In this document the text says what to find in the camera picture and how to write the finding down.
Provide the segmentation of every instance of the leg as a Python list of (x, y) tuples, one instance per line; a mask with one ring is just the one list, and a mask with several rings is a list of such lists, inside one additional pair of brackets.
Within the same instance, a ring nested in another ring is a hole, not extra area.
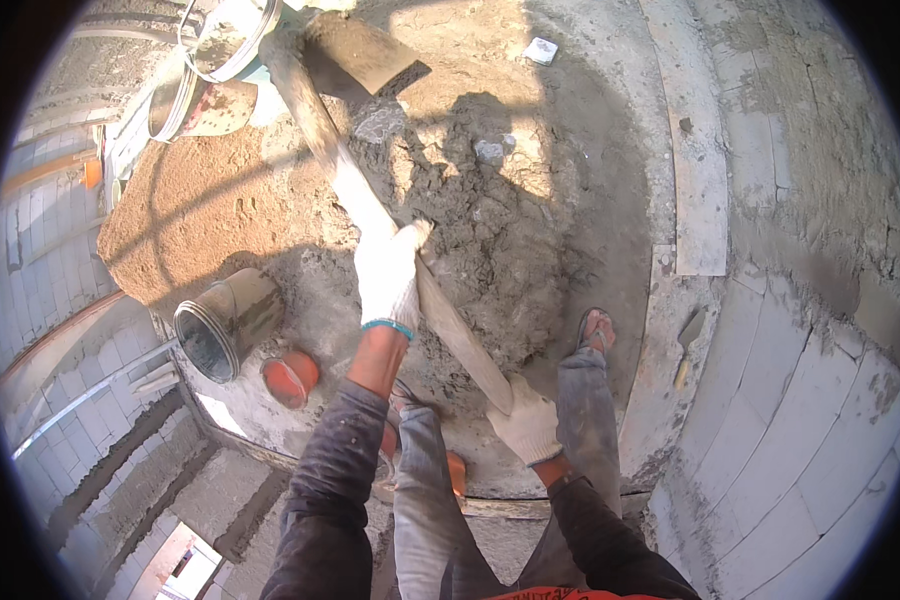
[[(586, 335), (604, 328), (607, 346), (613, 343), (609, 319), (590, 313)], [(564, 358), (556, 372), (558, 396), (556, 438), (573, 466), (587, 476), (606, 505), (617, 516), (620, 503), (620, 455), (617, 450), (617, 423), (613, 397), (607, 385), (607, 360), (603, 341), (584, 345)], [(517, 580), (521, 589), (533, 586), (567, 585), (582, 588), (584, 574), (577, 569), (560, 526), (551, 517), (540, 542), (533, 550)]]
[(408, 405), (400, 411), (403, 453), (396, 467), (393, 495), (396, 577), (403, 600), (439, 598), (451, 557), (454, 600), (504, 594), (450, 484), (444, 436), (436, 413)]

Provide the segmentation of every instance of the person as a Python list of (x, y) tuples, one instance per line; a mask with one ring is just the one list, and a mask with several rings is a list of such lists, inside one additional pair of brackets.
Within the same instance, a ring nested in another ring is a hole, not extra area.
[(364, 532), (384, 421), (399, 410), (403, 452), (393, 498), (396, 575), (404, 600), (448, 598), (697, 599), (684, 577), (620, 518), (620, 466), (607, 351), (610, 317), (587, 311), (576, 352), (557, 371), (551, 402), (519, 375), (510, 414), (487, 410), (494, 431), (547, 489), (552, 517), (520, 577), (499, 582), (451, 488), (437, 414), (396, 383), (417, 332), (415, 255), (431, 232), (365, 232), (354, 254), (362, 337), (290, 479), (273, 570), (261, 598), (369, 597), (372, 552)]

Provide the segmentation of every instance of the debris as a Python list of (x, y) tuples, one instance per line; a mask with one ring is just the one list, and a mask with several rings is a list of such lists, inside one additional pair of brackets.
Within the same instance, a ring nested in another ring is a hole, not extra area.
[(535, 37), (520, 56), (527, 57), (534, 63), (549, 66), (553, 62), (555, 54), (557, 54), (557, 44), (542, 37)]

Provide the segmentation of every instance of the pvc pipe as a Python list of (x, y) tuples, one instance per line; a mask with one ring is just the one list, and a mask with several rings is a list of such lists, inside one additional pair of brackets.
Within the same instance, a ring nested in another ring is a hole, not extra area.
[(147, 352), (143, 356), (140, 356), (139, 358), (136, 358), (135, 360), (130, 361), (128, 364), (121, 366), (117, 370), (114, 370), (113, 372), (108, 374), (108, 376), (102, 378), (100, 381), (98, 381), (96, 383), (95, 386), (93, 386), (89, 390), (84, 391), (84, 393), (82, 393), (80, 396), (78, 396), (76, 399), (74, 399), (73, 402), (64, 406), (60, 412), (51, 416), (47, 420), (47, 422), (45, 422), (42, 425), (40, 425), (39, 427), (37, 427), (36, 431), (34, 431), (32, 434), (30, 434), (30, 436), (28, 438), (24, 439), (23, 443), (20, 444), (20, 447), (18, 447), (16, 449), (16, 451), (13, 452), (13, 455), (11, 456), (11, 458), (13, 460), (17, 460), (18, 458), (20, 458), (20, 455), (24, 453), (24, 450), (28, 449), (31, 446), (31, 444), (33, 444), (40, 436), (42, 436), (44, 433), (46, 433), (48, 429), (55, 426), (58, 421), (60, 421), (61, 419), (63, 419), (64, 417), (66, 417), (67, 415), (72, 413), (78, 406), (83, 404), (87, 399), (93, 398), (97, 392), (99, 392), (100, 390), (103, 390), (104, 388), (109, 387), (109, 385), (111, 383), (113, 383), (113, 381), (116, 378), (119, 378), (121, 375), (129, 373), (130, 371), (133, 371), (134, 369), (136, 369), (140, 365), (143, 365), (150, 359), (155, 358), (156, 356), (159, 356), (160, 354), (167, 352), (169, 349), (173, 348), (174, 346), (177, 346), (178, 343), (179, 343), (179, 341), (177, 338), (173, 338), (173, 339), (169, 340), (168, 342), (164, 342), (164, 343), (156, 346), (156, 348)]

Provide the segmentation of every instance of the work glove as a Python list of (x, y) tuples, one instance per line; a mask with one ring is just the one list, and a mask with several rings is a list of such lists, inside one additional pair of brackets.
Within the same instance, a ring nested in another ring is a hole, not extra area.
[(433, 228), (430, 222), (414, 221), (395, 235), (372, 231), (360, 234), (353, 263), (357, 268), (363, 330), (386, 325), (414, 339), (420, 324), (414, 261)]
[(564, 450), (557, 441), (557, 405), (537, 393), (522, 375), (507, 379), (513, 408), (507, 415), (493, 404), (487, 407), (493, 431), (527, 467), (554, 458)]

